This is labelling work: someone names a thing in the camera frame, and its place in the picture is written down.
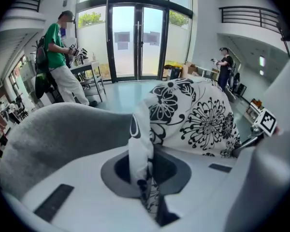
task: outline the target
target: backpack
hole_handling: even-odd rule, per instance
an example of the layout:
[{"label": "backpack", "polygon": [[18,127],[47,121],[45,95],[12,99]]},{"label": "backpack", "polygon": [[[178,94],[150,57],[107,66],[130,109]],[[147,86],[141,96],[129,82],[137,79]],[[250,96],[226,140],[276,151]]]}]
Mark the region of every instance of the backpack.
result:
[{"label": "backpack", "polygon": [[230,76],[234,76],[235,71],[236,71],[236,63],[232,59],[232,65],[228,67],[228,70],[230,71]]},{"label": "backpack", "polygon": [[37,54],[36,54],[36,69],[42,72],[49,72],[48,70],[48,58],[45,50],[45,35],[42,36],[38,43]]},{"label": "backpack", "polygon": [[44,93],[49,92],[51,85],[54,88],[57,87],[57,84],[48,68],[47,51],[45,50],[45,36],[42,36],[37,46],[35,71],[35,95],[40,99]]}]

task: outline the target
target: balcony railing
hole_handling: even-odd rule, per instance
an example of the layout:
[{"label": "balcony railing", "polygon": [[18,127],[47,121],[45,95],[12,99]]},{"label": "balcony railing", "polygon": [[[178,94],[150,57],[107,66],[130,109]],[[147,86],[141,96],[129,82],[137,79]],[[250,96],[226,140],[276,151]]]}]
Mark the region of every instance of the balcony railing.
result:
[{"label": "balcony railing", "polygon": [[41,0],[15,0],[10,9],[24,9],[39,12]]},{"label": "balcony railing", "polygon": [[221,7],[222,23],[239,23],[258,26],[280,34],[276,24],[279,13],[273,10],[252,6]]}]

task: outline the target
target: sign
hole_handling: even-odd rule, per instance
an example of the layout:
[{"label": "sign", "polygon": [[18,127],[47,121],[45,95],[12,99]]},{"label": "sign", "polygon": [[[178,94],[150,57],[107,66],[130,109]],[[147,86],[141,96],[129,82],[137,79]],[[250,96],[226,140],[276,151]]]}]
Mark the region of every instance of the sign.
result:
[{"label": "sign", "polygon": [[277,126],[277,120],[270,111],[264,108],[257,117],[254,125],[260,127],[264,131],[264,133],[270,137],[275,131],[275,128]]}]

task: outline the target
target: black slot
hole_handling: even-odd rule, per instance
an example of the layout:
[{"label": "black slot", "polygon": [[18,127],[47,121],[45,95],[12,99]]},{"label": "black slot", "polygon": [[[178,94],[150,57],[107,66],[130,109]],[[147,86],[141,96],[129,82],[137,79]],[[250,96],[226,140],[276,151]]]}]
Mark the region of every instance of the black slot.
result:
[{"label": "black slot", "polygon": [[219,165],[219,164],[215,164],[212,163],[211,165],[208,166],[209,168],[215,169],[215,170],[219,170],[225,173],[229,173],[231,171],[231,167],[227,167],[227,166],[223,166],[223,165]]},{"label": "black slot", "polygon": [[34,211],[34,214],[45,220],[51,222],[57,211],[61,208],[63,203],[69,197],[74,187],[61,184],[58,186],[46,200]]}]

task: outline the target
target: man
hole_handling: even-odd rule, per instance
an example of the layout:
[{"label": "man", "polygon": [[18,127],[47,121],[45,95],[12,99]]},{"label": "man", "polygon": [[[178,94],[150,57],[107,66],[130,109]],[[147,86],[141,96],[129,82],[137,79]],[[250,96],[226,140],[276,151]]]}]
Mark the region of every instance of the man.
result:
[{"label": "man", "polygon": [[217,63],[217,65],[220,65],[220,74],[218,77],[218,84],[224,91],[227,85],[229,76],[230,76],[231,67],[233,65],[233,59],[229,55],[228,48],[226,47],[220,48],[220,51],[221,51],[221,54],[223,55],[223,59],[221,60],[221,62]]},{"label": "man", "polygon": [[62,12],[58,22],[50,25],[47,30],[45,49],[47,51],[48,67],[65,102],[75,102],[74,94],[82,104],[95,107],[97,102],[89,103],[81,84],[66,65],[64,54],[71,54],[72,51],[64,47],[61,42],[60,28],[66,29],[68,22],[73,22],[73,13],[67,10]]}]

